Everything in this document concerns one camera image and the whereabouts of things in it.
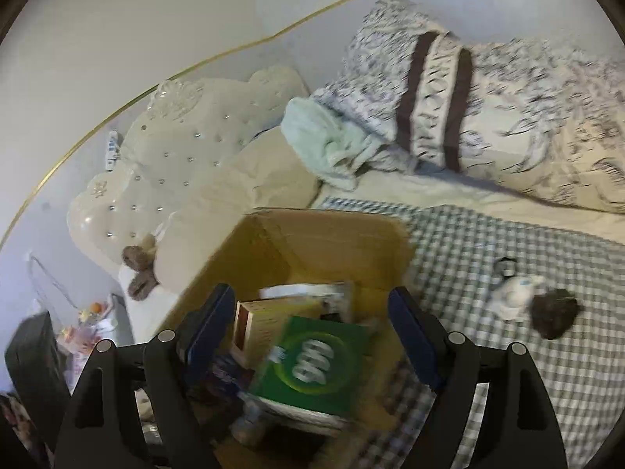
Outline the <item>green 666 box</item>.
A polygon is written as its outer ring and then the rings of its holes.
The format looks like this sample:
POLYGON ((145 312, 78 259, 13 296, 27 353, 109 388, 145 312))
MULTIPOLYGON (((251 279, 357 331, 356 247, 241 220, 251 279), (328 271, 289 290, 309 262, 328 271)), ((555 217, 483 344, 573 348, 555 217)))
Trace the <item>green 666 box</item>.
POLYGON ((358 324, 291 317, 249 393, 278 417, 340 431, 354 416, 371 342, 358 324))

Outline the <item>beige pillow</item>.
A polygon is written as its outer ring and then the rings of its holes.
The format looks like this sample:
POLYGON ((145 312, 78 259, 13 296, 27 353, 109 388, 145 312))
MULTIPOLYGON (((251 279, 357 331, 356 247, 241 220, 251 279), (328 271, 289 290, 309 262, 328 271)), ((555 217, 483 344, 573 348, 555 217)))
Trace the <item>beige pillow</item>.
POLYGON ((157 246, 157 280, 172 293, 182 292, 241 218, 257 208, 307 208, 318 191, 318 178, 281 129, 262 133, 171 214, 157 246))

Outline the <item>floral duvet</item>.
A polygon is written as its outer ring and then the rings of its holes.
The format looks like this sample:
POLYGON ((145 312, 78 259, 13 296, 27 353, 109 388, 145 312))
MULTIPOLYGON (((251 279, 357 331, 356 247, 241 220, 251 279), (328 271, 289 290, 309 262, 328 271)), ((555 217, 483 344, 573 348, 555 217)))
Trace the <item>floral duvet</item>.
POLYGON ((537 39, 469 45, 410 0, 378 0, 316 97, 418 161, 623 212, 618 61, 537 39))

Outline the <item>brown beige medicine box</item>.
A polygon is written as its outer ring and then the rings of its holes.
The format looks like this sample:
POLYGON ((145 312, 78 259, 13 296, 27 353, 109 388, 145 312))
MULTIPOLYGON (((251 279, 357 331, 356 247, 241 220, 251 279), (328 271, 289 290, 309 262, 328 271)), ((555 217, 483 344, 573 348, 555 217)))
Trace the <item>brown beige medicine box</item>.
POLYGON ((244 369, 255 369, 271 350, 291 317, 318 319, 323 305, 318 300, 283 297, 238 302, 231 345, 234 360, 244 369))

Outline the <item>white power strip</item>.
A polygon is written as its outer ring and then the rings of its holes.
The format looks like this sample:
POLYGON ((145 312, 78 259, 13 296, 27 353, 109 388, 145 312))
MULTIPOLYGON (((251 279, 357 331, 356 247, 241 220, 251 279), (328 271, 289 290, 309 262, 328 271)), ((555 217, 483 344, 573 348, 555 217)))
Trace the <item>white power strip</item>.
POLYGON ((119 159, 121 146, 120 135, 116 130, 110 130, 107 137, 107 146, 105 152, 105 170, 112 172, 116 167, 116 161, 119 159))

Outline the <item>mint green towel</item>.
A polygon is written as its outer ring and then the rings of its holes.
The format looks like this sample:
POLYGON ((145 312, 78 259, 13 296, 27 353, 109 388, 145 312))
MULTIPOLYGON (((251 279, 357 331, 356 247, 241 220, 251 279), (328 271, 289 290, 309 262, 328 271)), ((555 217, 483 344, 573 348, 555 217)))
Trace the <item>mint green towel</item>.
POLYGON ((312 98, 293 98, 281 132, 304 166, 325 183, 352 192, 363 167, 393 172, 399 158, 384 142, 312 98))

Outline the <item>bedside clutter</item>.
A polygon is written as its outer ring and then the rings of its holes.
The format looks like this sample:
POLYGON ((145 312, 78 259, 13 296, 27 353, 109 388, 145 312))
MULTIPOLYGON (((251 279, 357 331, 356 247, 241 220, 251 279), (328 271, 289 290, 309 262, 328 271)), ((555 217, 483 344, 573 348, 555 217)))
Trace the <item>bedside clutter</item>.
POLYGON ((118 346, 134 344, 125 301, 110 293, 105 300, 79 306, 32 251, 24 260, 34 292, 29 315, 50 316, 54 339, 64 356, 64 379, 73 392, 97 342, 109 339, 118 346))

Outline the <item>floral tissue pack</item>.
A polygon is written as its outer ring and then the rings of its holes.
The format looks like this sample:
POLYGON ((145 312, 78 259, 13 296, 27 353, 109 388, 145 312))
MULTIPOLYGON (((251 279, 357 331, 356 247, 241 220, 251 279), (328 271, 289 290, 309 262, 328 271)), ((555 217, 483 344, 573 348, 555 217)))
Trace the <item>floral tissue pack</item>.
POLYGON ((284 284, 259 290, 261 300, 307 299, 319 300, 330 315, 338 315, 344 323, 354 320, 352 300, 354 286, 351 282, 329 284, 284 284))

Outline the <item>cardboard box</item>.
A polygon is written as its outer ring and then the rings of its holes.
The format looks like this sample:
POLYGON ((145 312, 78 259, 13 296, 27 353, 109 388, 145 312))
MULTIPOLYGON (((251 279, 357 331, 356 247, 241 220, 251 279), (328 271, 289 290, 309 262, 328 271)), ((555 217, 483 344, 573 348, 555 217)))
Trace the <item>cardboard box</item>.
POLYGON ((354 287, 352 314, 375 321, 355 420, 314 459, 316 468, 356 468, 377 433, 398 425, 386 409, 405 351, 388 319, 390 291, 403 285, 414 249, 406 224, 384 215, 321 209, 257 209, 246 215, 204 261, 164 318, 178 327, 219 283, 241 301, 264 287, 290 283, 346 282, 354 287))

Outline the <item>checkered bed sheet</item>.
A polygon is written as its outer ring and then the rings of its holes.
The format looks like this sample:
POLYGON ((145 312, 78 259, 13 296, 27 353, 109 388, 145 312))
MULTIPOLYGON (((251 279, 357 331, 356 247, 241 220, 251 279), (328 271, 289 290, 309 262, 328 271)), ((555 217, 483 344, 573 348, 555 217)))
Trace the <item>checkered bed sheet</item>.
POLYGON ((528 349, 549 392, 568 464, 598 454, 624 410, 624 248, 459 206, 327 198, 324 209, 408 226, 408 284, 421 306, 473 343, 528 349))

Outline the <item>cream tufted headboard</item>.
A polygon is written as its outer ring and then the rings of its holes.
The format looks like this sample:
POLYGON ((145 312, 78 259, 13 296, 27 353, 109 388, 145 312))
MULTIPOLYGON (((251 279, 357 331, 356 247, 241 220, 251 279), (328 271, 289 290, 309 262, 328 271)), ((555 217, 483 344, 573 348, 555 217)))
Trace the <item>cream tufted headboard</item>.
POLYGON ((298 72, 272 66, 246 81, 167 81, 123 137, 113 170, 94 176, 68 209, 74 245, 111 275, 122 251, 163 224, 260 133, 307 94, 298 72))

